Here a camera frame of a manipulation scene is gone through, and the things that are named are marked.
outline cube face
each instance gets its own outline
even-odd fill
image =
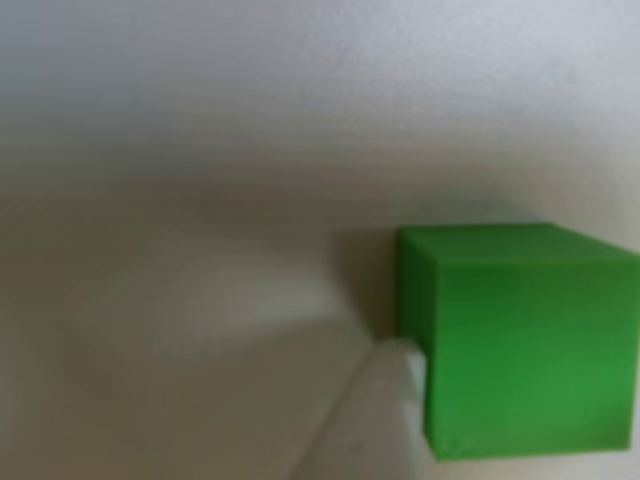
[[[429,357],[425,431],[436,456],[628,447],[640,311],[636,256],[606,245],[603,253],[599,244],[595,253],[582,245],[581,256],[546,245],[544,254],[530,248],[487,258],[473,254],[478,231],[469,228],[473,241],[464,255],[421,241],[436,227],[409,229],[398,245],[399,333]],[[495,238],[512,228],[487,231]],[[540,228],[547,239],[549,228],[565,233]],[[454,233],[464,244],[465,229]]]

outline plastic block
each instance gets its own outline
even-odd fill
[[[639,257],[549,224],[404,227],[397,334],[439,460],[629,447]]]

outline white surface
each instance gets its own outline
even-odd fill
[[[376,347],[293,480],[638,478],[637,451],[436,463],[421,433],[424,371],[410,345]]]
[[[5,0],[3,478],[284,478],[284,432],[390,331],[397,224],[513,204],[640,248],[639,26],[632,0]]]

